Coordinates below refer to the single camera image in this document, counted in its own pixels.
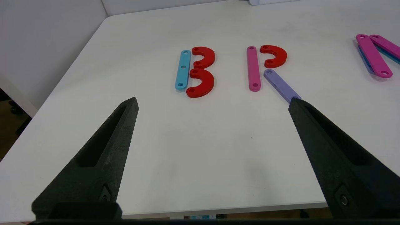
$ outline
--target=colored plastic strip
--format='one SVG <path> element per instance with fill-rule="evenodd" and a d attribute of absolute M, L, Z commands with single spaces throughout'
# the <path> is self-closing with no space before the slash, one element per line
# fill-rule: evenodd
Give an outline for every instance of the colored plastic strip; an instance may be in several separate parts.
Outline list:
<path fill-rule="evenodd" d="M 358 53 L 361 56 L 362 61 L 364 62 L 365 67 L 368 70 L 368 73 L 375 75 L 374 70 L 372 69 L 371 64 L 368 62 L 367 58 L 365 57 L 364 53 L 362 52 L 360 46 L 357 47 Z"/>
<path fill-rule="evenodd" d="M 376 49 L 384 54 L 385 56 L 387 56 L 388 58 L 390 58 L 391 60 L 395 61 L 397 64 L 400 64 L 400 59 L 397 59 L 395 56 L 393 56 L 392 54 L 388 53 L 387 51 L 385 51 L 383 48 L 376 46 Z"/>
<path fill-rule="evenodd" d="M 371 65 L 376 76 L 382 78 L 390 78 L 393 73 L 379 54 L 374 43 L 372 43 L 370 37 L 365 34 L 358 34 L 356 40 L 360 45 L 361 51 L 365 55 L 365 58 Z"/>
<path fill-rule="evenodd" d="M 257 48 L 254 46 L 247 48 L 247 71 L 250 91 L 259 91 L 261 89 L 261 77 L 260 68 L 258 67 Z"/>
<path fill-rule="evenodd" d="M 279 92 L 280 95 L 290 104 L 292 98 L 301 97 L 273 70 L 265 70 L 264 77 Z"/>
<path fill-rule="evenodd" d="M 190 87 L 186 90 L 186 94 L 190 98 L 198 98 L 208 94 L 214 87 L 213 75 L 203 69 L 192 69 L 190 71 L 190 77 L 193 79 L 200 79 L 202 82 L 196 87 Z"/>
<path fill-rule="evenodd" d="M 188 86 L 190 55 L 190 50 L 183 50 L 180 53 L 179 67 L 175 80 L 176 90 L 185 90 Z"/>
<path fill-rule="evenodd" d="M 263 45 L 260 48 L 261 53 L 269 53 L 275 56 L 275 58 L 267 59 L 264 62 L 266 68 L 280 67 L 286 62 L 288 53 L 283 48 L 274 45 Z"/>
<path fill-rule="evenodd" d="M 400 47 L 391 43 L 389 40 L 385 39 L 384 37 L 373 34 L 370 35 L 370 38 L 374 44 L 381 47 L 383 50 L 387 51 L 389 54 L 400 59 Z"/>
<path fill-rule="evenodd" d="M 215 61 L 215 53 L 212 49 L 207 47 L 194 47 L 192 48 L 192 53 L 194 56 L 201 55 L 204 56 L 202 60 L 195 61 L 193 63 L 194 68 L 205 69 L 211 66 Z"/>

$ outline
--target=screw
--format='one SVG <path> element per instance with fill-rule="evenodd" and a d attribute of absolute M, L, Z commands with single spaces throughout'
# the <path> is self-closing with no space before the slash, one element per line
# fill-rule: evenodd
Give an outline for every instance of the screw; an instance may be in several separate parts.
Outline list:
<path fill-rule="evenodd" d="M 349 204 L 349 200 L 347 199 L 347 197 L 345 195 L 342 195 L 340 197 L 340 200 L 342 201 L 343 205 L 348 205 Z"/>

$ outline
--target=white table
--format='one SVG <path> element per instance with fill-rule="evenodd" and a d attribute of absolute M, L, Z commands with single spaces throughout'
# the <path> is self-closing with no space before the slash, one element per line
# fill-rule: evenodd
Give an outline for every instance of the white table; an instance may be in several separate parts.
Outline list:
<path fill-rule="evenodd" d="M 275 71 L 306 101 L 400 174 L 400 66 L 373 79 L 359 33 L 400 44 L 400 1 L 226 1 L 107 18 L 0 163 L 0 220 L 30 206 L 122 101 L 139 114 L 117 202 L 124 218 L 326 206 L 286 101 L 262 78 L 248 89 L 246 47 L 288 52 Z M 206 46 L 212 92 L 174 82 L 180 51 Z M 269 57 L 259 54 L 260 71 Z M 189 86 L 199 84 L 190 81 Z"/>

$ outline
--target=pink plastic bar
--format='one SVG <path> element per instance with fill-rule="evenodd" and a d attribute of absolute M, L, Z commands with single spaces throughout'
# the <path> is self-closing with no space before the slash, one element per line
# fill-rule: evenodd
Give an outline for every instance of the pink plastic bar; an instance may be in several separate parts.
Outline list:
<path fill-rule="evenodd" d="M 368 62 L 371 64 L 375 75 L 382 78 L 390 78 L 393 73 L 379 54 L 370 37 L 366 34 L 358 34 L 356 40 Z"/>
<path fill-rule="evenodd" d="M 379 47 L 383 48 L 385 51 L 396 57 L 397 59 L 400 59 L 400 47 L 391 43 L 389 40 L 385 39 L 384 37 L 373 34 L 370 35 L 370 38 L 372 42 Z"/>
<path fill-rule="evenodd" d="M 261 89 L 261 76 L 260 68 L 258 67 L 257 48 L 254 46 L 247 48 L 247 70 L 250 91 L 259 91 Z"/>

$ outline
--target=red semicircle piece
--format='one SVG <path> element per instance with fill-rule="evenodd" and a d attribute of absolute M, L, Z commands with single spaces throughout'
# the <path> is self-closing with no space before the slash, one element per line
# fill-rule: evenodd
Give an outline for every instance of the red semicircle piece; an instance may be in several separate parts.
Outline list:
<path fill-rule="evenodd" d="M 214 51 L 207 47 L 194 47 L 192 48 L 192 54 L 204 56 L 202 60 L 193 63 L 194 68 L 204 69 L 211 66 L 215 61 Z"/>
<path fill-rule="evenodd" d="M 266 68 L 280 67 L 286 62 L 286 59 L 288 57 L 288 54 L 285 50 L 274 45 L 263 45 L 260 48 L 260 52 L 269 53 L 275 56 L 275 58 L 265 60 L 264 66 Z"/>
<path fill-rule="evenodd" d="M 193 79 L 200 79 L 201 84 L 196 87 L 190 87 L 186 90 L 186 94 L 190 98 L 198 98 L 208 94 L 214 87 L 214 76 L 203 69 L 194 68 L 190 72 L 190 77 Z"/>

